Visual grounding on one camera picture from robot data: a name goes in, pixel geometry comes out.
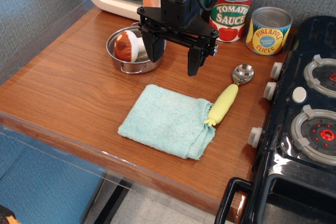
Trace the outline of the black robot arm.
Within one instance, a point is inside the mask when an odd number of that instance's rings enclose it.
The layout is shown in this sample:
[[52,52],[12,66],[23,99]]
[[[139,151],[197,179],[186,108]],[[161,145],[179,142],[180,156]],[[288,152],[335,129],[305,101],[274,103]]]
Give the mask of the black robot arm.
[[217,52],[219,32],[201,17],[201,11],[209,12],[217,1],[161,0],[160,7],[139,7],[139,30],[148,58],[157,62],[165,41],[174,42],[189,49],[188,75],[197,75],[206,58]]

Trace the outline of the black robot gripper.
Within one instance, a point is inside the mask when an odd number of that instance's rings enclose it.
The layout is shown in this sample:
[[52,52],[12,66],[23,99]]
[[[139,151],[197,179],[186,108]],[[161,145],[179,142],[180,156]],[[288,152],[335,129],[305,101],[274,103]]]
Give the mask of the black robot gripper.
[[196,76],[208,55],[217,53],[219,32],[206,23],[200,10],[202,0],[161,0],[161,7],[138,8],[139,30],[148,58],[157,62],[169,40],[189,49],[188,75]]

